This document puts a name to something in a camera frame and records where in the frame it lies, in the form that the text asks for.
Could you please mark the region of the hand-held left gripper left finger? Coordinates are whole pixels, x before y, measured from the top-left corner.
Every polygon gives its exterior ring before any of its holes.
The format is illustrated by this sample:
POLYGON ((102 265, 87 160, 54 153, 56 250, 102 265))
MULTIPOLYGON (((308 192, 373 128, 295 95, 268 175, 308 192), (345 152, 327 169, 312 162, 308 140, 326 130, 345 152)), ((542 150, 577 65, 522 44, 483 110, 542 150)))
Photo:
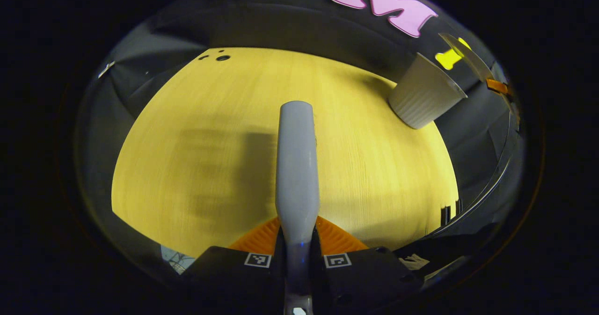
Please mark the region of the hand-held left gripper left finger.
POLYGON ((230 247, 209 247, 184 271, 184 294, 201 315, 281 315, 283 252, 277 218, 230 247))

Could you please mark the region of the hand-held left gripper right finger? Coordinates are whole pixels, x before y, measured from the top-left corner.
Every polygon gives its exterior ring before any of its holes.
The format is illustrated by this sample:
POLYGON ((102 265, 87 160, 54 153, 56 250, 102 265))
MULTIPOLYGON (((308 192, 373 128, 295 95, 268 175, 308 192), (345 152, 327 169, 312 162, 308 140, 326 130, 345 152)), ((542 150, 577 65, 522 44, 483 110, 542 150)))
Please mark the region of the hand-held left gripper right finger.
POLYGON ((421 291, 424 280, 386 247, 368 247, 317 217, 310 278, 316 315, 385 315, 421 291))

